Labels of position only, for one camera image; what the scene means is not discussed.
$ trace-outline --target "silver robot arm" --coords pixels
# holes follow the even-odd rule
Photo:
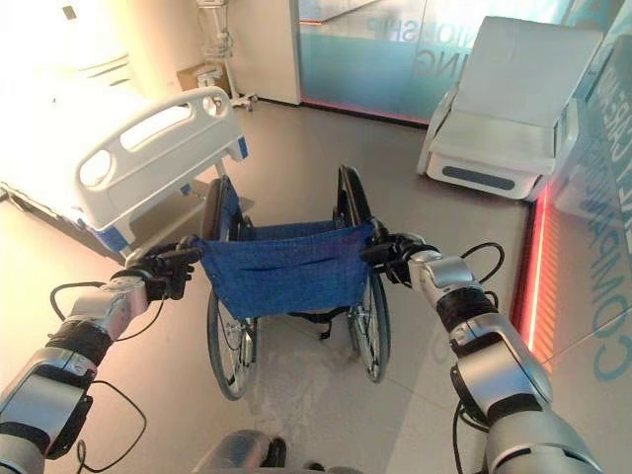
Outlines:
[[[452,384],[468,415],[489,427],[483,472],[602,473],[579,435],[551,409],[544,368],[465,261],[417,236],[389,235],[379,221],[373,226],[362,259],[423,294],[449,336],[457,356]]]
[[[75,302],[46,346],[0,395],[0,474],[40,474],[65,454],[92,398],[87,390],[108,348],[152,300],[180,299],[199,250],[154,249]]]

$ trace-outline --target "hospital bed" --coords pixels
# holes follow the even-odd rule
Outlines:
[[[136,240],[134,218],[174,192],[186,194],[213,165],[224,175],[225,156],[248,155],[230,100],[215,87],[159,104],[129,88],[77,84],[9,101],[0,194],[90,231],[123,256]],[[200,201],[165,219],[164,235],[202,208]]]

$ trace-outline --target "glass wall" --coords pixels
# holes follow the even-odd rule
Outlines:
[[[605,472],[629,472],[632,440],[631,58],[632,37],[619,37],[581,103],[578,144],[538,200],[537,287],[523,320],[553,407]]]
[[[485,16],[562,23],[571,6],[572,0],[299,0],[302,100],[428,122],[458,80]]]
[[[566,25],[577,28],[592,28],[604,32],[601,47],[594,56],[575,94],[578,98],[585,99],[587,97],[598,72],[612,52],[614,41],[632,28],[632,4],[629,1],[623,4],[623,1],[576,1],[565,19]]]

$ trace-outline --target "cardboard box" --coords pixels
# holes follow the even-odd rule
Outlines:
[[[178,71],[176,75],[183,91],[214,85],[222,88],[230,96],[226,68],[221,62],[198,64]]]

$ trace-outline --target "black cable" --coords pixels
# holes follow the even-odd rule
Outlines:
[[[154,315],[153,319],[147,324],[147,326],[145,326],[144,328],[142,328],[140,331],[138,331],[137,333],[132,334],[131,336],[125,336],[124,338],[118,338],[115,343],[122,343],[123,341],[129,341],[130,339],[133,339],[137,336],[140,336],[142,333],[144,333],[145,331],[147,331],[149,328],[151,328],[151,326],[156,322],[156,320],[158,319],[158,316],[160,316],[160,312],[162,311],[162,307],[165,305],[165,295],[163,295],[162,299],[160,300],[160,306],[158,306],[158,311],[156,311],[156,314]]]
[[[499,302],[498,301],[498,294],[496,294],[496,292],[492,291],[492,290],[485,291],[485,294],[489,294],[489,295],[492,296],[492,299],[494,300],[494,307],[496,309],[498,309],[498,302]]]
[[[458,420],[461,419],[469,427],[478,430],[479,432],[487,433],[489,430],[487,427],[484,427],[478,423],[472,422],[465,418],[465,408],[463,407],[463,402],[459,401],[456,405],[456,410],[454,410],[454,418],[452,419],[452,449],[454,450],[454,464],[456,465],[456,472],[458,474],[463,474],[463,466],[461,465],[461,454],[458,451]],[[483,471],[479,471],[475,474],[482,474]]]
[[[59,309],[59,306],[57,305],[57,300],[56,300],[56,295],[57,295],[57,293],[59,291],[61,291],[62,289],[66,289],[66,288],[75,288],[75,287],[80,287],[80,286],[100,287],[100,286],[103,286],[104,284],[105,283],[103,283],[102,281],[80,281],[80,282],[77,282],[77,283],[65,283],[65,284],[61,284],[60,286],[56,286],[50,292],[50,297],[49,297],[50,298],[50,306],[52,306],[52,310],[55,312],[57,317],[63,322],[63,321],[66,320],[66,317],[64,316],[64,314]],[[132,334],[130,336],[125,336],[124,338],[119,338],[115,342],[116,343],[121,343],[123,341],[129,341],[130,339],[133,339],[136,336],[140,336],[142,333],[147,331],[156,322],[156,320],[158,319],[158,316],[160,316],[160,312],[162,311],[162,307],[164,306],[164,304],[165,304],[165,297],[163,295],[163,299],[160,301],[160,306],[158,307],[158,311],[156,311],[155,316],[149,322],[149,324],[147,324],[147,326],[142,328],[137,333],[134,333],[134,334]]]
[[[496,250],[498,250],[499,257],[498,257],[498,262],[496,263],[496,266],[493,267],[488,274],[486,274],[482,278],[479,278],[479,281],[481,283],[484,283],[485,281],[493,277],[496,274],[496,272],[500,270],[501,267],[503,266],[503,263],[505,262],[505,249],[503,249],[503,246],[499,244],[498,242],[483,242],[482,244],[475,245],[474,247],[469,249],[467,252],[465,252],[463,255],[461,255],[461,259],[465,259],[469,257],[470,255],[472,255],[474,252],[478,252],[479,250],[485,249],[487,247],[493,247]]]
[[[456,427],[458,424],[458,413],[463,407],[463,402],[459,401],[454,410],[454,418],[452,419],[452,449],[454,450],[454,464],[456,464],[456,472],[463,474],[463,466],[461,466],[461,455],[458,452],[458,434],[456,433]]]
[[[412,288],[413,287],[407,281],[400,280],[400,278],[397,276],[397,272],[393,271],[393,269],[390,266],[385,265],[384,268],[386,270],[386,275],[388,276],[388,279],[390,279],[391,281],[393,281],[393,279],[395,279],[398,283],[403,284],[407,288]]]
[[[120,390],[118,390],[116,387],[114,387],[110,382],[106,382],[105,380],[95,380],[94,382],[92,382],[93,385],[96,385],[98,383],[101,383],[103,385],[107,385],[108,387],[113,389],[129,405],[131,405],[131,407],[134,410],[136,410],[136,412],[138,412],[138,415],[140,415],[140,418],[142,418],[142,430],[140,430],[140,433],[138,434],[138,436],[136,437],[134,442],[131,444],[131,446],[116,461],[111,462],[107,466],[100,467],[100,468],[90,467],[88,464],[86,464],[86,455],[88,453],[88,450],[86,448],[86,441],[84,441],[83,439],[79,439],[79,441],[77,442],[77,460],[79,461],[79,468],[77,469],[76,474],[80,474],[83,469],[85,469],[87,471],[90,471],[90,472],[93,472],[93,473],[100,473],[100,472],[107,471],[111,467],[116,466],[121,461],[123,461],[124,458],[136,447],[136,445],[140,441],[140,438],[143,436],[143,434],[145,433],[145,430],[147,429],[147,417],[145,417],[145,414],[142,413],[142,410],[140,410],[140,408],[138,408],[138,405],[136,405],[134,402],[132,402],[131,399],[127,395],[125,395]]]
[[[461,419],[461,422],[463,422],[468,427],[473,428],[474,430],[478,430],[481,433],[489,432],[489,429],[485,425],[481,425],[480,423],[470,420],[469,418],[465,417],[466,414],[467,412],[465,411],[465,408],[461,409],[461,411],[458,412],[458,418]]]
[[[49,297],[50,298],[50,306],[52,306],[52,310],[55,312],[57,317],[61,321],[65,321],[66,317],[63,315],[63,313],[59,309],[59,306],[57,305],[57,300],[55,299],[55,296],[57,295],[57,293],[59,291],[61,291],[62,289],[75,288],[75,287],[79,287],[79,286],[96,286],[96,287],[99,287],[99,286],[103,286],[104,284],[105,283],[103,283],[102,281],[80,281],[80,282],[77,282],[77,283],[66,283],[66,284],[61,284],[60,286],[56,286],[50,292],[50,297]]]

